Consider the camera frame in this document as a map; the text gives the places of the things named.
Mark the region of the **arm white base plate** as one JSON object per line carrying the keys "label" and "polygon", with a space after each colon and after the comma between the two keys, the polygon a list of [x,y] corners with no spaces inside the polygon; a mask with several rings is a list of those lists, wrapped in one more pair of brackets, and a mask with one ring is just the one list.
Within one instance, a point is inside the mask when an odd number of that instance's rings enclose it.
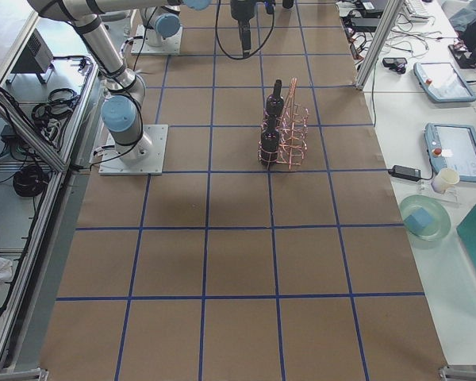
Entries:
{"label": "arm white base plate", "polygon": [[167,144],[168,125],[144,125],[143,137],[129,152],[129,147],[118,145],[111,134],[99,165],[100,175],[162,175]]}
{"label": "arm white base plate", "polygon": [[144,27],[138,25],[136,37],[139,37],[139,39],[133,42],[131,49],[132,55],[137,56],[140,53],[141,55],[147,56],[177,56],[180,53],[182,28],[180,28],[174,36],[168,38],[163,38],[159,33],[151,30],[147,31],[146,41],[143,41],[143,36]]}

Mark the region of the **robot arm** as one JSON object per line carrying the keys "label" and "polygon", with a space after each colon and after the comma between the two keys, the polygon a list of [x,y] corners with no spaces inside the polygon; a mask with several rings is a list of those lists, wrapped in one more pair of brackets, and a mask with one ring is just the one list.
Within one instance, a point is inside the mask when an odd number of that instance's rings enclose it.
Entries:
{"label": "robot arm", "polygon": [[[254,55],[251,51],[251,26],[250,21],[255,16],[255,8],[257,1],[231,1],[230,13],[231,17],[237,22],[242,56],[231,56],[222,47],[220,37],[218,36],[218,20],[220,14],[221,1],[217,2],[217,11],[215,17],[215,37],[221,51],[232,60],[245,60],[250,55]],[[151,46],[155,45],[154,40],[165,40],[174,37],[181,29],[179,20],[178,6],[185,5],[194,10],[203,10],[210,4],[210,1],[166,1],[165,5],[145,8],[140,10],[142,24],[144,27],[144,39],[148,40]]]}
{"label": "robot arm", "polygon": [[30,1],[40,17],[70,24],[97,61],[105,76],[105,87],[111,97],[101,108],[101,118],[114,140],[118,159],[124,162],[142,160],[152,146],[144,131],[141,108],[146,85],[140,75],[128,68],[125,58],[115,49],[102,24],[105,13],[140,10],[152,16],[147,25],[154,26],[158,10],[174,10],[185,5],[203,10],[207,1]]}

